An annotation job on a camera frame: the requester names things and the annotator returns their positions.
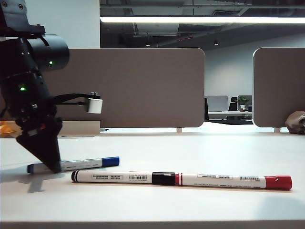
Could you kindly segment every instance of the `gray partition panel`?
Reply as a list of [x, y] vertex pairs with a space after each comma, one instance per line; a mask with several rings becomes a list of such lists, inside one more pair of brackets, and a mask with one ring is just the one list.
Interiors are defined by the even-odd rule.
[[227, 95], [207, 95], [209, 111], [227, 111], [228, 96]]
[[186, 49], [71, 49], [62, 69], [44, 73], [52, 95], [98, 92], [102, 114], [58, 105], [63, 120], [101, 127], [197, 127], [204, 120], [204, 52]]
[[254, 123], [285, 127], [287, 117], [305, 111], [305, 48], [261, 48], [254, 53]]

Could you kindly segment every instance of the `white wall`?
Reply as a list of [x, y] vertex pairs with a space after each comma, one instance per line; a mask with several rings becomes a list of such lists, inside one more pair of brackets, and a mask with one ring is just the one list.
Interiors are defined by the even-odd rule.
[[305, 47], [305, 34], [205, 51], [205, 95], [227, 95], [230, 102], [253, 94], [253, 52], [261, 47]]
[[25, 0], [30, 25], [61, 36], [69, 48], [100, 48], [99, 0]]

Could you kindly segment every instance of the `ceiling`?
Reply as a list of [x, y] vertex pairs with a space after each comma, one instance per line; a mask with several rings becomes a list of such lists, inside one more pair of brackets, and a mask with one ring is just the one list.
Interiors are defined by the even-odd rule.
[[[305, 0], [100, 0], [100, 16], [304, 17]], [[270, 24], [101, 23], [101, 47], [215, 49], [305, 33], [305, 26]]]

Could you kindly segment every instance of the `orange object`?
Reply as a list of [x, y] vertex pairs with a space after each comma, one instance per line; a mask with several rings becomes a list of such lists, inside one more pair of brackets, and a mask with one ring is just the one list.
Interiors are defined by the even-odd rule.
[[16, 132], [9, 125], [6, 125], [6, 121], [0, 121], [0, 136], [8, 137], [11, 133]]

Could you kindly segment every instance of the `office desk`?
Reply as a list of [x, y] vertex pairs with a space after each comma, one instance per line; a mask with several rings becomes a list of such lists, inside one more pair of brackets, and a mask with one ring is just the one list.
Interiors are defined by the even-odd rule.
[[210, 119], [226, 119], [227, 117], [245, 117], [251, 119], [252, 112], [249, 111], [209, 111]]
[[120, 156], [120, 166], [108, 171], [291, 175], [293, 188], [76, 184], [71, 172], [26, 174], [37, 159], [15, 139], [2, 138], [1, 228], [305, 228], [304, 135], [215, 123], [181, 134], [174, 128], [121, 131], [60, 138], [61, 157]]

